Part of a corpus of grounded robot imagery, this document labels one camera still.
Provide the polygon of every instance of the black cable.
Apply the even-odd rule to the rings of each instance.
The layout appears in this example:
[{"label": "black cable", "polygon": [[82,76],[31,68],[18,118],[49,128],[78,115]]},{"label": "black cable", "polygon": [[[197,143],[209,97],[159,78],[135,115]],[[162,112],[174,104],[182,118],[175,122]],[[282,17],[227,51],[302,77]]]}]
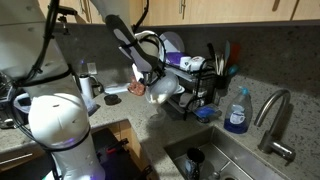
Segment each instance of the black cable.
[{"label": "black cable", "polygon": [[52,175],[54,177],[55,180],[60,180],[61,176],[59,176],[59,173],[58,173],[58,170],[57,170],[57,166],[56,166],[56,163],[52,157],[52,154],[51,152],[49,151],[45,151],[48,158],[49,158],[49,161],[51,162],[51,166],[52,166]]},{"label": "black cable", "polygon": [[133,31],[133,33],[136,33],[136,32],[137,32],[139,26],[141,25],[141,23],[143,22],[143,20],[146,18],[147,14],[148,14],[148,11],[149,11],[149,0],[147,0],[146,7],[144,8],[143,14],[142,14],[142,16],[140,17],[140,19],[138,20],[137,24],[132,26],[132,31]]},{"label": "black cable", "polygon": [[42,73],[41,66],[44,61],[50,40],[53,38],[52,32],[54,30],[54,26],[56,23],[58,10],[59,10],[59,0],[51,0],[48,14],[47,14],[47,20],[45,24],[44,37],[43,37],[44,41],[42,44],[42,49],[40,51],[40,54],[35,64],[32,66],[32,69],[29,71],[27,77],[15,82],[16,86],[21,86],[27,82],[30,82],[37,74]]},{"label": "black cable", "polygon": [[146,35],[145,37],[143,37],[142,39],[139,40],[139,42],[142,42],[142,41],[148,41],[149,43],[152,43],[152,44],[155,44],[154,42],[151,42],[149,39],[147,39],[148,37],[155,37],[158,39],[158,41],[160,42],[162,48],[163,48],[163,59],[162,59],[162,67],[161,69],[164,71],[164,68],[165,68],[165,62],[166,62],[166,57],[167,57],[167,50],[164,46],[164,42],[162,41],[162,39],[157,35],[157,34],[149,34],[149,35]]}]

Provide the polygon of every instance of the blue dish soap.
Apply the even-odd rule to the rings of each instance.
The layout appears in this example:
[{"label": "blue dish soap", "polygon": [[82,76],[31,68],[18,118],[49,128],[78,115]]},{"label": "blue dish soap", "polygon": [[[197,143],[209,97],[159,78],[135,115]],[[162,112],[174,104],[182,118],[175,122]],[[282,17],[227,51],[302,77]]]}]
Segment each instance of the blue dish soap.
[{"label": "blue dish soap", "polygon": [[236,134],[247,132],[252,118],[249,90],[240,88],[241,92],[229,104],[224,120],[224,128]]}]

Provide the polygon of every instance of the stainless steel sink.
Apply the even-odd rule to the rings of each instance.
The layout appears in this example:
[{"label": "stainless steel sink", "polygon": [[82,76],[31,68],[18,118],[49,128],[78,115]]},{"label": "stainless steel sink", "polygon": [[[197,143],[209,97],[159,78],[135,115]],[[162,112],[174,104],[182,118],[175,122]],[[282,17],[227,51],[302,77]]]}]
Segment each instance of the stainless steel sink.
[{"label": "stainless steel sink", "polygon": [[219,171],[228,161],[230,163],[220,173],[220,179],[284,179],[216,128],[208,128],[165,147],[184,177],[186,152],[190,147],[198,147],[205,154],[200,179],[214,179],[213,172]]}]

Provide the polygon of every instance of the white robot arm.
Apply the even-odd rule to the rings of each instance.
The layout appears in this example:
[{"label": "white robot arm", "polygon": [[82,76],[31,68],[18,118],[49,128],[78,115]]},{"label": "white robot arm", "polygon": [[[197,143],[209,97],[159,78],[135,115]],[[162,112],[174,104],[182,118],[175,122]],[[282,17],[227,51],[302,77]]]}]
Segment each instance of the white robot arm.
[{"label": "white robot arm", "polygon": [[[128,3],[93,1],[103,16],[109,14],[105,7],[112,5],[108,3]],[[36,0],[0,0],[0,72],[32,99],[31,133],[26,133],[51,154],[58,169],[56,179],[102,180],[108,172],[96,157],[86,107],[57,43],[51,39],[58,5],[59,1],[51,1],[46,21]],[[149,36],[152,32],[133,35],[114,15],[107,16],[107,27],[140,72],[150,75],[159,70],[159,42]],[[136,41],[146,36],[156,45]]]}]

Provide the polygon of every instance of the red object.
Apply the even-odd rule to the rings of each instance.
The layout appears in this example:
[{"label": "red object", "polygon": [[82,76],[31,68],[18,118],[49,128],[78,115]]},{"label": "red object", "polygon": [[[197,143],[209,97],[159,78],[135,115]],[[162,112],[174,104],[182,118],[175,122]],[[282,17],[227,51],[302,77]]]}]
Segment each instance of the red object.
[{"label": "red object", "polygon": [[238,62],[240,49],[240,44],[230,43],[230,56],[227,62],[227,67],[230,67]]},{"label": "red object", "polygon": [[111,154],[116,152],[116,148],[112,148],[112,149],[107,149],[107,154]]}]

